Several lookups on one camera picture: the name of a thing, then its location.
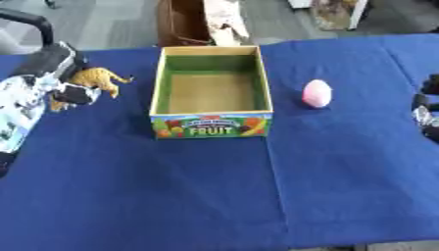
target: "pink ball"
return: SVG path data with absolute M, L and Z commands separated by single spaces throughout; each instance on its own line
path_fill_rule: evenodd
M 305 86 L 302 100 L 314 108 L 323 108 L 332 100 L 332 89 L 320 79 L 314 79 Z

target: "toy tiger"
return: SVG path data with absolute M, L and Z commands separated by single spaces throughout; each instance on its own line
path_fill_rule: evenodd
M 113 98 L 117 98 L 119 95 L 119 87 L 112 82 L 115 79 L 122 83 L 130 83 L 133 81 L 133 77 L 125 79 L 105 68 L 90 68 L 76 73 L 69 82 L 86 86 L 97 87 L 101 90 L 108 91 Z M 59 112 L 66 107 L 66 103 L 57 101 L 50 97 L 51 110 Z

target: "blue tablecloth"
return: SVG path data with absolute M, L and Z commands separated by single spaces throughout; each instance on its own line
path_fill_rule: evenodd
M 439 238 L 439 146 L 411 118 L 439 36 L 263 46 L 268 138 L 153 138 L 159 49 L 90 52 L 136 82 L 47 113 L 0 180 L 0 250 L 285 250 Z M 0 57 L 4 78 L 22 60 Z M 334 100 L 301 103 L 325 79 Z

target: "fruit box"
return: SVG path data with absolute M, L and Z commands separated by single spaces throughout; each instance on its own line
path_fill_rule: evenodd
M 259 47 L 162 50 L 150 111 L 158 138 L 266 136 L 271 117 Z

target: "brown box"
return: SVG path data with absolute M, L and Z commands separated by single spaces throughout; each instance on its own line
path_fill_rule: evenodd
M 159 45 L 208 45 L 203 0 L 160 0 L 157 6 Z

